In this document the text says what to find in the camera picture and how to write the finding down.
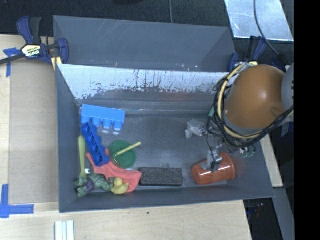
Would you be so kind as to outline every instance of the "yellow label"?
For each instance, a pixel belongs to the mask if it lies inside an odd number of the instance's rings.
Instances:
[[[40,54],[40,45],[27,45],[22,49],[22,52],[26,57],[33,57]]]

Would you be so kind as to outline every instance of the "green toy figure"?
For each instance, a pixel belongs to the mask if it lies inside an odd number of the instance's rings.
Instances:
[[[107,181],[105,176],[102,174],[90,173],[87,178],[80,177],[74,182],[74,185],[78,187],[77,196],[81,198],[97,189],[110,191],[114,187],[114,181],[114,177],[110,177]]]

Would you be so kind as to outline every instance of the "black cable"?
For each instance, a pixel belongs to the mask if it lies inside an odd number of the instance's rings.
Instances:
[[[170,10],[170,20],[171,23],[174,23],[173,17],[172,17],[172,6],[171,6],[171,0],[169,0],[169,10]]]
[[[271,50],[279,56],[279,53],[273,48],[273,46],[270,44],[270,42],[267,40],[266,36],[264,35],[263,31],[261,30],[260,24],[258,22],[258,17],[257,17],[257,9],[256,9],[256,0],[253,0],[253,12],[254,12],[254,19],[255,23],[260,31],[261,36],[264,38],[266,44],[271,48]]]

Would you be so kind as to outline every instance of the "blue tape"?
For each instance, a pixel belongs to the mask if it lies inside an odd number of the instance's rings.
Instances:
[[[4,49],[3,52],[5,55],[7,55],[8,58],[11,56],[22,54],[22,52],[17,48]],[[11,62],[9,61],[6,64],[6,77],[8,78],[10,76],[11,76]]]
[[[10,215],[16,214],[33,214],[34,204],[19,204],[9,205],[9,184],[2,185],[1,203],[0,203],[0,218],[7,219]]]

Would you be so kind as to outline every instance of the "green lid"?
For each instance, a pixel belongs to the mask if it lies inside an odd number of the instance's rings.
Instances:
[[[116,155],[119,151],[122,151],[131,145],[123,140],[116,140],[110,146],[110,158],[113,163],[123,169],[131,168],[136,163],[136,152],[134,149],[131,149],[122,154]]]

